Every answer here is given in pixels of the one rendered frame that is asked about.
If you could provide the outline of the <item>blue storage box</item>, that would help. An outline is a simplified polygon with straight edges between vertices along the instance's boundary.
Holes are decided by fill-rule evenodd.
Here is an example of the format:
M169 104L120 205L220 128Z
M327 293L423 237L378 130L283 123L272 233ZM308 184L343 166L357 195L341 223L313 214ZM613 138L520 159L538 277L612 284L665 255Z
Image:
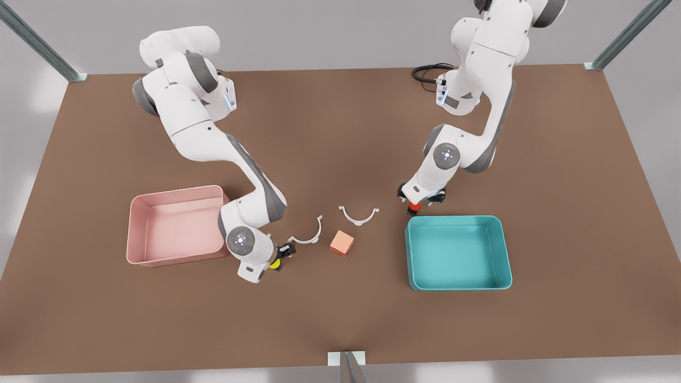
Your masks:
M503 224L495 216L413 217L405 245L414 291L499 290L513 284Z

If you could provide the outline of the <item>pink storage box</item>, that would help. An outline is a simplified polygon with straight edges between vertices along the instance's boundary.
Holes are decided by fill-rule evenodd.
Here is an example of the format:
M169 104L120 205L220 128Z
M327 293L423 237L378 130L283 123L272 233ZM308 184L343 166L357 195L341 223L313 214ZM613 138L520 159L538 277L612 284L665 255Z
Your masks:
M226 257L218 213L228 201L219 185L136 196L130 204L127 262L153 268Z

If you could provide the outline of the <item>orange cube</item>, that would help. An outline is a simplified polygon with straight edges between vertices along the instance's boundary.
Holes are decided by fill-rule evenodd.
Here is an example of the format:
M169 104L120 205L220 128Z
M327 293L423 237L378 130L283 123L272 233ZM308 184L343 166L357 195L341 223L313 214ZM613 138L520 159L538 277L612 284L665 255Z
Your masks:
M339 230L330 243L330 249L341 257L347 257L353 243L354 238L351 235Z

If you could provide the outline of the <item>silver frame post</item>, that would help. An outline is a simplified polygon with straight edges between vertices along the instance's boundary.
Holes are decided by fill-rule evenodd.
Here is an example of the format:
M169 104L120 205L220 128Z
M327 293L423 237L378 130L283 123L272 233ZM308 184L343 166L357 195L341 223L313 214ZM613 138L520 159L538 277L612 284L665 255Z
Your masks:
M362 366L366 362L365 351L328 352L327 365L339 367L339 383L368 383Z
M47 44L41 36L39 36L39 34L37 34L24 19L22 19L22 17L5 2L5 0L0 0L0 20L68 82L87 81L87 73L79 73L76 71L75 68Z
M673 0L650 0L593 62L582 64L584 70L603 71L672 2Z

